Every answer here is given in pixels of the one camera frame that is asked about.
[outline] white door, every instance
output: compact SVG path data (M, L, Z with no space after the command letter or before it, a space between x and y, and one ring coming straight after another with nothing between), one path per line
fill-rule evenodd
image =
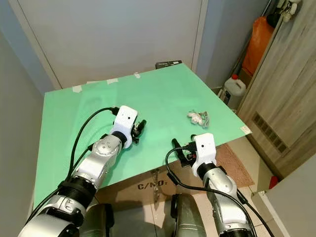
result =
M202 0L18 0L61 86L191 67Z

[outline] wooden cabinet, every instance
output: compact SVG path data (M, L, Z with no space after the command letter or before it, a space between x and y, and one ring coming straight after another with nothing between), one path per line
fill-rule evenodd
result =
M281 23L238 116L279 176L316 153L316 2Z

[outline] white wall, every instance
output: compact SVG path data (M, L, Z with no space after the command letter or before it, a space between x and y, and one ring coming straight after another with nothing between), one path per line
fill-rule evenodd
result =
M25 36L7 0L0 0L0 30L20 59L36 88L44 94L53 84Z
M315 236L316 154L267 192L291 237Z
M209 0L197 75L211 87L229 78L239 53L269 0Z
M43 97L0 31L0 236L15 237L31 203Z

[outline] brown doormat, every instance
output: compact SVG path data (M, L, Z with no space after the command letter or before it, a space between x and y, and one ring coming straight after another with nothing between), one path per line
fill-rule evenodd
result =
M255 184L241 161L227 144L216 148L216 161L216 165L223 166L238 188Z

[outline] light blue wall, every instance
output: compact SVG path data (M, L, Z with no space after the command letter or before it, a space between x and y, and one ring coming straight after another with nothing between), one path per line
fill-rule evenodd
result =
M7 0L0 0L0 30L41 94L54 90Z
M211 88L222 86L269 0L209 0L197 75Z

